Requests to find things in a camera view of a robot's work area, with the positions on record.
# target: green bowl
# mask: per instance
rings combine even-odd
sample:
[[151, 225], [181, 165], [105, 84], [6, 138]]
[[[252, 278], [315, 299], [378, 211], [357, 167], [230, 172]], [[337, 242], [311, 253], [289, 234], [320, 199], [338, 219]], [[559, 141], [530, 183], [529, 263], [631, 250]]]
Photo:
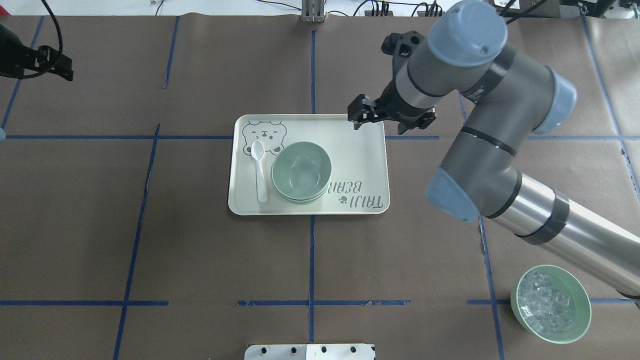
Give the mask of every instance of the green bowl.
[[319, 199], [329, 187], [331, 159], [312, 142], [293, 143], [276, 157], [271, 166], [271, 182], [276, 191], [295, 204]]
[[[552, 285], [532, 287], [532, 274], [538, 278], [542, 276], [549, 281], [545, 284]], [[542, 304], [541, 308], [546, 311], [537, 310], [538, 304]], [[538, 265], [524, 273], [511, 290], [511, 308], [525, 329], [554, 344], [577, 341], [585, 335], [591, 323], [591, 303], [584, 287], [571, 273], [553, 265]], [[543, 313], [538, 317], [542, 321], [533, 316], [536, 313]]]

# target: white tray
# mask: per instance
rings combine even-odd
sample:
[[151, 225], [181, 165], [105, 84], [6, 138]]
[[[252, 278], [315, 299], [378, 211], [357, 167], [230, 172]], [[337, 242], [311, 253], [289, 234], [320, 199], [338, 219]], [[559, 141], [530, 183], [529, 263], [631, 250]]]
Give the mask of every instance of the white tray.
[[[269, 195], [262, 204], [257, 199], [255, 161], [247, 149], [256, 136], [264, 145], [264, 177]], [[317, 201], [304, 205], [286, 201], [271, 183], [271, 165], [276, 155], [300, 141], [320, 145], [332, 163], [329, 189]], [[389, 207], [389, 178], [382, 123], [365, 124], [355, 131], [345, 114], [240, 117], [234, 129], [228, 205], [238, 215], [383, 213]]]

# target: white plastic spoon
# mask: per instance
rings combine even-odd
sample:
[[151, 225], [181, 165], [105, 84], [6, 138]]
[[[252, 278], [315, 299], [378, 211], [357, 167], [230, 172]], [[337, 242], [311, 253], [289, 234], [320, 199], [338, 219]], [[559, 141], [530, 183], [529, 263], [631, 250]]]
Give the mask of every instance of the white plastic spoon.
[[255, 160], [255, 184], [258, 191], [258, 201], [267, 201], [267, 183], [264, 180], [262, 171], [262, 158], [264, 157], [264, 146], [258, 140], [251, 144], [251, 157]]

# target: white bracket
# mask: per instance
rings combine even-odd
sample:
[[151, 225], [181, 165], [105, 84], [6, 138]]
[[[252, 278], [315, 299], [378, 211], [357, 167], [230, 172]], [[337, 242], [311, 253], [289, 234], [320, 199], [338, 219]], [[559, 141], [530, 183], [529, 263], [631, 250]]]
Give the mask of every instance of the white bracket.
[[324, 0], [302, 0], [302, 22], [324, 22]]
[[376, 360], [369, 344], [251, 345], [244, 360]]

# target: bowl of ice cubes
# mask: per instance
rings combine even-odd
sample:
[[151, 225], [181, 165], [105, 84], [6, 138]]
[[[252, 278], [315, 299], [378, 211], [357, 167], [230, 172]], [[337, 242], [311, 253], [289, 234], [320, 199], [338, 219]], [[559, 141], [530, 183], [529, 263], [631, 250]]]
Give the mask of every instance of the bowl of ice cubes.
[[591, 323], [591, 303], [582, 284], [554, 265], [524, 273], [511, 290], [511, 308], [525, 329], [555, 344], [577, 341]]

